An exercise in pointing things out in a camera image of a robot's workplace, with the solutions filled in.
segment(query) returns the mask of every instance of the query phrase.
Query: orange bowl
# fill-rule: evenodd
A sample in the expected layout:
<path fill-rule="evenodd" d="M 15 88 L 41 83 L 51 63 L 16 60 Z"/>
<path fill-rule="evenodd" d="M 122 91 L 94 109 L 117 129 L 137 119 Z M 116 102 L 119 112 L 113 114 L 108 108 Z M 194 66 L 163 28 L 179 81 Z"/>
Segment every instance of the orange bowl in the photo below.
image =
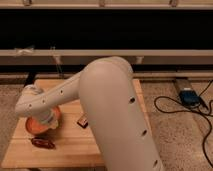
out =
<path fill-rule="evenodd" d="M 56 116 L 57 120 L 59 120 L 60 117 L 61 117 L 61 111 L 60 111 L 59 107 L 57 106 L 57 107 L 55 107 L 55 108 L 53 108 L 51 110 L 53 111 L 53 113 Z M 30 134 L 33 134 L 33 135 L 43 134 L 43 133 L 47 132 L 50 129 L 47 125 L 40 124 L 33 117 L 27 118 L 27 120 L 25 122 L 25 128 L 26 128 L 27 132 L 29 132 Z"/>

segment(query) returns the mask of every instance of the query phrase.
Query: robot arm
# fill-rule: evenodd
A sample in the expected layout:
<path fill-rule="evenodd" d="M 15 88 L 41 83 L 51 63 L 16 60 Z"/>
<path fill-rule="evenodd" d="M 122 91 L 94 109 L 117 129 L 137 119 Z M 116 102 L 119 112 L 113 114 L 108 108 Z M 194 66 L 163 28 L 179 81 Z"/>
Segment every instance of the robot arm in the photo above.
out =
<path fill-rule="evenodd" d="M 122 58 L 98 59 L 45 93 L 23 93 L 16 113 L 45 124 L 51 117 L 45 111 L 77 98 L 109 171 L 164 170 L 132 84 L 131 66 Z"/>

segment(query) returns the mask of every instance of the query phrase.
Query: cable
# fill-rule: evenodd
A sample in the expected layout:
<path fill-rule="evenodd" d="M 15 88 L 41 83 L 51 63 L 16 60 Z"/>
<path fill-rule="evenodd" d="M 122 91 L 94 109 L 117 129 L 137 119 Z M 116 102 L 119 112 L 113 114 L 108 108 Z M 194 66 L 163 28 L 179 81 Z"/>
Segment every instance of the cable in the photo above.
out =
<path fill-rule="evenodd" d="M 210 85 L 213 83 L 213 80 L 211 80 L 210 82 L 209 82 L 209 84 L 206 86 L 206 88 L 204 88 L 204 90 L 199 94 L 199 97 L 201 97 L 205 92 L 206 92 L 206 90 L 210 87 Z"/>
<path fill-rule="evenodd" d="M 213 83 L 213 80 L 211 80 L 211 81 L 208 83 L 208 85 L 203 89 L 203 91 L 199 94 L 199 97 L 200 97 L 200 98 L 201 98 L 201 96 L 207 91 L 207 89 L 210 87 L 210 85 L 211 85 L 212 83 Z M 157 105 L 157 102 L 158 102 L 160 99 L 168 99 L 168 100 L 171 100 L 171 101 L 177 103 L 178 105 L 184 107 L 185 110 L 182 109 L 182 110 L 174 110 L 174 111 L 165 111 L 165 110 L 159 108 L 159 106 Z M 158 97 L 156 97 L 156 98 L 154 99 L 154 106 L 155 106 L 155 108 L 156 108 L 158 111 L 162 112 L 162 113 L 173 114 L 173 113 L 180 113 L 180 112 L 190 112 L 190 113 L 194 113 L 194 114 L 197 114 L 197 115 L 203 117 L 203 118 L 207 121 L 208 126 L 209 126 L 209 129 L 208 129 L 206 135 L 204 136 L 204 138 L 203 138 L 203 140 L 202 140 L 202 150 L 203 150 L 203 154 L 204 154 L 206 160 L 208 161 L 209 165 L 213 168 L 213 162 L 209 159 L 209 156 L 208 156 L 207 151 L 206 151 L 206 146 L 205 146 L 206 141 L 207 141 L 207 139 L 208 139 L 208 137 L 209 137 L 209 135 L 211 134 L 212 129 L 213 129 L 213 128 L 212 128 L 211 121 L 210 121 L 209 118 L 208 118 L 208 117 L 213 117 L 213 115 L 211 115 L 211 114 L 212 114 L 212 104 L 213 104 L 213 100 L 210 100 L 210 101 L 209 101 L 209 104 L 208 104 L 209 110 L 208 110 L 207 113 L 204 113 L 204 112 L 202 112 L 202 111 L 200 110 L 200 108 L 199 108 L 199 107 L 201 106 L 201 103 L 199 103 L 197 106 L 194 106 L 194 107 L 188 107 L 188 106 L 184 106 L 181 102 L 179 102 L 179 101 L 177 101 L 177 100 L 175 100 L 175 99 L 173 99 L 173 98 L 171 98 L 171 97 L 168 97 L 168 96 L 158 96 Z"/>

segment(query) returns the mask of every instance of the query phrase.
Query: wooden cutting board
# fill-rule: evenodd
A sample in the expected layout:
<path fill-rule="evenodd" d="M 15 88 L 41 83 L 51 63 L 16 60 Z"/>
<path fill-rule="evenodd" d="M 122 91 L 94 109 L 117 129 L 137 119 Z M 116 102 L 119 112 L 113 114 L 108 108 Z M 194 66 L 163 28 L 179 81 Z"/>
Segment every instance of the wooden cutting board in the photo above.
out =
<path fill-rule="evenodd" d="M 39 79 L 35 84 L 47 91 L 62 81 L 61 79 Z M 140 82 L 135 79 L 133 83 L 149 125 Z M 25 130 L 26 118 L 20 118 L 2 162 L 2 168 L 104 166 L 90 128 L 82 129 L 76 124 L 83 115 L 79 100 L 63 104 L 60 109 L 63 115 L 60 126 L 48 134 L 56 145 L 56 149 L 47 150 L 34 147 L 29 140 L 32 135 Z"/>

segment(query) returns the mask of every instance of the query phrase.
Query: speckled floor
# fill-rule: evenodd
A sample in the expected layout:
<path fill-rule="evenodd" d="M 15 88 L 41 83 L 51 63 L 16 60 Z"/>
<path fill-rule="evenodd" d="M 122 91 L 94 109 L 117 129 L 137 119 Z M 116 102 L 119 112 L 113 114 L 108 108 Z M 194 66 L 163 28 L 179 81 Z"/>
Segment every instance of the speckled floor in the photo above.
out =
<path fill-rule="evenodd" d="M 22 84 L 0 84 L 0 162 L 3 159 L 8 142 L 17 123 L 13 108 L 20 95 Z M 197 92 L 206 86 L 207 82 L 195 82 L 193 87 Z M 159 95 L 177 97 L 172 82 L 146 82 L 142 81 L 144 99 L 150 116 L 153 137 L 159 150 L 166 171 L 210 171 L 213 170 L 203 156 L 201 142 L 207 130 L 206 121 L 190 113 L 162 114 L 154 105 L 154 98 Z M 205 100 L 212 99 L 213 85 L 204 94 Z M 159 105 L 164 110 L 173 110 L 179 106 L 161 101 Z M 207 151 L 213 161 L 213 135 L 207 142 Z M 92 171 L 92 169 L 74 169 L 75 171 Z"/>

